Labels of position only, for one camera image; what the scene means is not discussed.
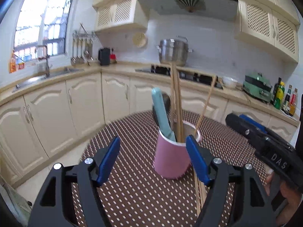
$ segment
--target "brown tablecloth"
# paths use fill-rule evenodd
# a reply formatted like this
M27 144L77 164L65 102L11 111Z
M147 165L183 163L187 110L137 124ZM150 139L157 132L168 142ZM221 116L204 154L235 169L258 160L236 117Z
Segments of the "brown tablecloth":
M192 124L196 124L199 118L198 114L190 111L183 111L183 115L184 120ZM264 182L263 163L254 156L254 149L243 136L209 118L204 118L200 132L203 146L214 156L236 166L251 163ZM164 179L154 171L158 127L152 112L132 114L107 125L91 139L82 160L93 157L115 135L121 139L120 153L109 180L98 189L112 226L193 226L197 219L193 168L188 168L178 180ZM78 188L76 184L73 187L78 224L85 226ZM230 184L219 227L227 224L233 187Z

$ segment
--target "blue gripper pad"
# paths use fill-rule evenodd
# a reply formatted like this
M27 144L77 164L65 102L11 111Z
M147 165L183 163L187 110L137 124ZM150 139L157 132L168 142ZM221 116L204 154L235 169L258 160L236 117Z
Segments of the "blue gripper pad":
M244 119L244 120L246 120L247 122L251 123L252 125L256 126L257 128L259 128L259 129L260 129L261 131L263 131L264 133L267 133L267 132L265 131L265 127L264 127L263 125L261 125L261 124L259 124L258 122L252 120L251 118L247 117L246 115L241 114L239 117L242 118L242 119Z
M120 151L120 138L115 137L111 141L107 153L105 154L104 159L99 165L99 174L96 181L100 186L108 180L109 175L114 166L114 163L116 161L116 158L119 154L119 151Z
M211 181L209 178L209 165L212 160L212 154L208 149L200 147L193 135L189 135L186 138L186 149L198 179L207 186Z

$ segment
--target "light blue utensil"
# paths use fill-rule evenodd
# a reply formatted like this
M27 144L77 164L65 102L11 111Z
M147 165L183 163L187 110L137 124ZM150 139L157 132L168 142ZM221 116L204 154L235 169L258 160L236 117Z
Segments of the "light blue utensil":
M157 119L159 123L159 128L163 136L167 139L176 142L175 133L171 130L169 126L169 121L167 119L162 91L160 88L153 88L151 90L151 97L154 103L155 111L157 114Z

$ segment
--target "green electric cooker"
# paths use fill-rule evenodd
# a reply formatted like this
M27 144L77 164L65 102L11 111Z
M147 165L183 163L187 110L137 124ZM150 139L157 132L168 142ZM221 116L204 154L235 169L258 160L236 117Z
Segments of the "green electric cooker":
M266 103L270 102L272 97L270 93L272 86L268 79L262 77L261 73L245 75L242 89L250 96Z

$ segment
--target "stainless steel pot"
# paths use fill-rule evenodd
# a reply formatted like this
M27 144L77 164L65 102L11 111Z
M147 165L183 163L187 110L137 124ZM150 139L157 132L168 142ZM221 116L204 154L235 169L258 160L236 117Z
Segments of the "stainless steel pot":
M160 63L171 64L175 63L177 66L184 66L187 61L187 54L193 52L188 49L188 40L186 37L177 36L184 40L177 39L163 39L160 45L156 48L159 50Z

